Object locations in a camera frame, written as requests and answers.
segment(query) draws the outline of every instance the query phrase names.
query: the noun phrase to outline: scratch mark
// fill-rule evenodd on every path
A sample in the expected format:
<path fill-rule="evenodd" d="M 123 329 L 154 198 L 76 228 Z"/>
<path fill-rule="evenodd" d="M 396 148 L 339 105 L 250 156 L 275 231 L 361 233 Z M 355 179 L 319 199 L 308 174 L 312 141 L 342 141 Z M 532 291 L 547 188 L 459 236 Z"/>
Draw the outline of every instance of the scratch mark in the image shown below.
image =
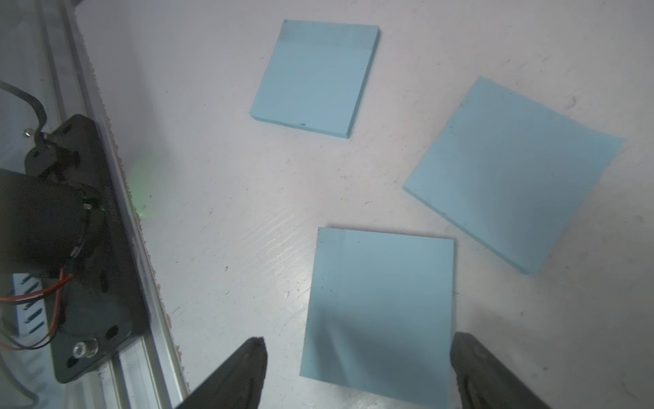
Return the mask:
<path fill-rule="evenodd" d="M 625 153 L 625 151 L 629 150 L 629 148 L 631 148 L 631 147 L 624 148 L 623 150 L 620 151 L 619 154 L 615 155 L 615 157 L 618 157 L 618 156 L 622 155 L 623 153 Z"/>
<path fill-rule="evenodd" d="M 637 400 L 638 402 L 640 402 L 640 398 L 638 398 L 636 395 L 634 395 L 634 393 L 632 391 L 627 389 L 627 384 L 625 383 L 625 381 L 621 381 L 620 384 L 622 385 L 622 390 L 623 390 L 623 392 L 625 393 L 626 396 L 628 396 L 630 398 L 633 398 L 633 399 Z"/>
<path fill-rule="evenodd" d="M 571 109 L 575 105 L 577 105 L 577 97 L 572 96 L 572 98 L 570 98 L 570 102 L 565 106 L 564 109 L 567 111 L 568 109 Z"/>

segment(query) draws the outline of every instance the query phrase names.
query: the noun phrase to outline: screw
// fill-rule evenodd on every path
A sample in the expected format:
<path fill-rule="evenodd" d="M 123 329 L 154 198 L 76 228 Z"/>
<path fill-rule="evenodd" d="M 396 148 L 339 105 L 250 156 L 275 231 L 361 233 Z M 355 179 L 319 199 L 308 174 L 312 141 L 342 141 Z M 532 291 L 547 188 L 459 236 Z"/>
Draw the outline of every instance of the screw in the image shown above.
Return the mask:
<path fill-rule="evenodd" d="M 97 340 L 80 341 L 73 347 L 73 357 L 76 359 L 90 358 L 97 353 Z"/>

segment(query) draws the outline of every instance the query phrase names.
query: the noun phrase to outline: light blue foam block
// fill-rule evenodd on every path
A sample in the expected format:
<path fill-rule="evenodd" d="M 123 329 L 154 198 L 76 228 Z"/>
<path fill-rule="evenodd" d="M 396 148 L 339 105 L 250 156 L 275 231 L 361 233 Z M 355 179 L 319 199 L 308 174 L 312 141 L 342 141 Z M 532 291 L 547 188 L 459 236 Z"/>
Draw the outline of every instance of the light blue foam block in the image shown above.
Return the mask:
<path fill-rule="evenodd" d="M 454 241 L 321 228 L 300 375 L 445 408 Z"/>
<path fill-rule="evenodd" d="M 349 138 L 378 26 L 284 20 L 250 115 Z"/>
<path fill-rule="evenodd" d="M 404 188 L 533 274 L 621 143 L 480 78 Z"/>

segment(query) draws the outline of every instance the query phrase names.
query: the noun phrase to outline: wire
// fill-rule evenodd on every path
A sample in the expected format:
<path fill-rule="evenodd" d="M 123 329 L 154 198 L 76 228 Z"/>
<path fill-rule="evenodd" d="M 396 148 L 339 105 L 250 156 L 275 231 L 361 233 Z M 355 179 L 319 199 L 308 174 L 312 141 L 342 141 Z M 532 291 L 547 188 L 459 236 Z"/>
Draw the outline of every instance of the wire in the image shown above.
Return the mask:
<path fill-rule="evenodd" d="M 25 345 L 21 344 L 20 342 L 16 341 L 14 338 L 12 338 L 12 336 L 7 334 L 7 332 L 5 330 L 3 330 L 3 329 L 0 329 L 0 334 L 2 334 L 9 342 L 14 344 L 17 348 L 20 348 L 20 350 L 26 349 L 28 351 L 33 351 L 35 349 L 41 349 L 43 347 L 46 347 L 46 346 L 50 345 L 50 342 L 52 342 L 52 340 L 54 339 L 54 336 L 57 335 L 57 331 L 59 331 L 59 325 L 57 325 L 55 327 L 54 331 L 52 332 L 52 335 L 50 335 L 50 339 L 47 342 L 45 342 L 44 344 L 41 344 L 39 346 L 25 346 Z"/>
<path fill-rule="evenodd" d="M 59 282 L 63 281 L 64 272 L 63 272 L 63 267 L 60 270 L 59 273 Z M 23 351 L 25 349 L 37 349 L 37 346 L 46 340 L 46 338 L 51 337 L 50 340 L 52 340 L 52 337 L 55 335 L 55 327 L 57 326 L 57 322 L 59 319 L 59 308 L 60 308 L 60 302 L 61 302 L 61 288 L 57 289 L 57 294 L 54 297 L 54 308 L 52 309 L 52 321 L 50 322 L 50 328 L 48 329 L 48 332 L 45 334 L 43 338 L 41 338 L 38 342 L 35 342 L 34 344 L 30 346 L 22 346 L 22 347 L 12 347 L 9 345 L 5 344 L 0 344 L 0 348 L 3 349 L 8 349 L 10 351 Z"/>
<path fill-rule="evenodd" d="M 74 275 L 69 274 L 66 278 L 63 277 L 63 267 L 60 269 L 60 278 L 55 284 L 49 286 L 46 289 L 34 291 L 33 293 L 23 294 L 23 295 L 14 295 L 14 296 L 0 296 L 0 303 L 14 304 L 17 301 L 28 300 L 32 301 L 33 297 L 39 295 L 45 295 L 51 293 L 52 291 L 58 290 L 62 285 L 66 284 L 68 281 L 72 280 Z"/>
<path fill-rule="evenodd" d="M 32 401 L 32 403 L 23 405 L 23 406 L 0 406 L 0 409 L 33 409 L 37 407 L 39 404 L 39 396 L 30 391 L 28 388 L 25 387 L 22 383 L 20 383 L 19 380 L 16 379 L 16 376 L 14 376 L 13 373 L 9 370 L 9 367 L 7 366 L 7 363 L 5 362 L 5 359 L 2 357 L 2 354 L 0 354 L 0 370 L 5 374 L 7 379 L 9 379 L 9 382 L 18 389 L 18 391 L 26 398 Z"/>
<path fill-rule="evenodd" d="M 11 84 L 7 84 L 5 81 L 0 80 L 0 90 L 5 90 L 8 93 L 19 97 L 23 101 L 27 102 L 29 106 L 32 107 L 34 113 L 39 119 L 39 126 L 34 131 L 34 144 L 37 146 L 37 149 L 41 152 L 44 152 L 48 147 L 46 146 L 45 138 L 43 137 L 42 129 L 45 126 L 45 122 L 48 120 L 48 116 L 45 113 L 45 108 L 43 104 L 35 97 L 27 92 L 17 88 Z"/>
<path fill-rule="evenodd" d="M 19 305 L 22 305 L 22 304 L 29 304 L 30 302 L 36 302 L 36 301 L 42 300 L 42 299 L 46 298 L 46 296 L 48 296 L 50 294 L 52 294 L 52 293 L 39 295 L 38 297 L 34 297 L 34 298 L 28 298 L 27 300 L 19 300 L 19 301 L 13 301 L 13 302 L 0 302 L 0 306 L 19 306 Z"/>

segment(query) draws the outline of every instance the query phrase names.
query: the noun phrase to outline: white table surface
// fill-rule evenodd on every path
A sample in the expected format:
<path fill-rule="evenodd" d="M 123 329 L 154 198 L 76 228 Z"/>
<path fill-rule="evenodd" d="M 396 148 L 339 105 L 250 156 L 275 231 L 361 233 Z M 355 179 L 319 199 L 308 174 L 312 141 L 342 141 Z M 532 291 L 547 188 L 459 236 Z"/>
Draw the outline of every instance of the white table surface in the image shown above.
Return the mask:
<path fill-rule="evenodd" d="M 654 405 L 654 2 L 85 0 L 77 16 L 191 389 L 257 335 L 262 408 L 414 407 L 298 375 L 317 228 L 334 226 L 456 239 L 455 329 L 553 408 Z M 249 116 L 284 18 L 380 26 L 349 140 Z M 625 138 L 535 276 L 402 190 L 480 75 Z"/>

